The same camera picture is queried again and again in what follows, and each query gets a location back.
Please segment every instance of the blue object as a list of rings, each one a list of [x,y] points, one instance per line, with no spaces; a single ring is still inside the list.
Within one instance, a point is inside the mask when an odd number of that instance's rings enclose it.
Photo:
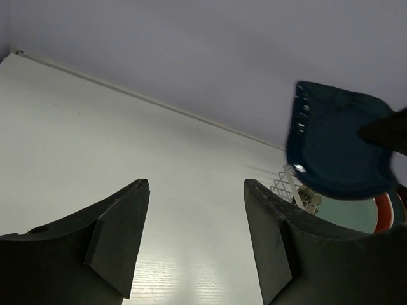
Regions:
[[[357,131],[393,113],[379,98],[299,81],[287,162],[302,183],[327,197],[363,200],[386,193],[396,183],[392,151],[363,141]]]

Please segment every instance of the black object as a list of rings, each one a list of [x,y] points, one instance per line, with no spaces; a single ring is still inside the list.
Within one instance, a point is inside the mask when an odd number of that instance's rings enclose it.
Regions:
[[[359,135],[364,140],[407,155],[407,108],[362,127]]]
[[[369,199],[396,184],[392,150],[357,132],[393,114],[379,98],[308,81],[296,84],[286,155],[297,178],[339,200]]]
[[[336,226],[246,180],[245,206],[263,302],[406,304],[407,226],[378,234]]]
[[[149,202],[139,179],[26,234],[0,236],[0,304],[119,305],[130,297]]]

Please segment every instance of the wire basket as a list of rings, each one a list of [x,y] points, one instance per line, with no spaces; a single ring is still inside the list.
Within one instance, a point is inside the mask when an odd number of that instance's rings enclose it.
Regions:
[[[317,206],[301,198],[298,192],[302,184],[297,179],[293,168],[286,164],[283,166],[283,170],[283,172],[279,172],[279,178],[274,180],[274,186],[270,186],[270,190],[278,197],[315,215],[318,212]]]

